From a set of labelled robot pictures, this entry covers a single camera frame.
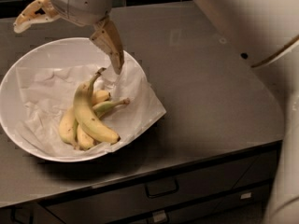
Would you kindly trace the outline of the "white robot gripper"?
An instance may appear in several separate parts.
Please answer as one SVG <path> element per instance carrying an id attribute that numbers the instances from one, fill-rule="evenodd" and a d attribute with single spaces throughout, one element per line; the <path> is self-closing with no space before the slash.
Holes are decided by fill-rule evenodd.
<path id="1" fill-rule="evenodd" d="M 19 14 L 13 28 L 20 34 L 32 24 L 53 22 L 60 16 L 78 26 L 93 25 L 90 40 L 109 57 L 114 72 L 119 75 L 124 52 L 116 25 L 108 16 L 111 9 L 112 0 L 35 0 Z"/>

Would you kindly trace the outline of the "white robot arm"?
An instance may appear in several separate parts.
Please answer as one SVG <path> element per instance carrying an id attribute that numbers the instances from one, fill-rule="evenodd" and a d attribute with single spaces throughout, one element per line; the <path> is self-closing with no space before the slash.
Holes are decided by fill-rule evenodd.
<path id="1" fill-rule="evenodd" d="M 299 224 L 299 0 L 193 0 L 243 55 L 251 71 L 284 111 L 285 133 L 263 224 Z M 112 61 L 124 63 L 118 31 L 108 14 L 112 0 L 35 0 L 14 22 L 21 33 L 35 23 L 63 18 L 91 25 L 92 42 Z"/>

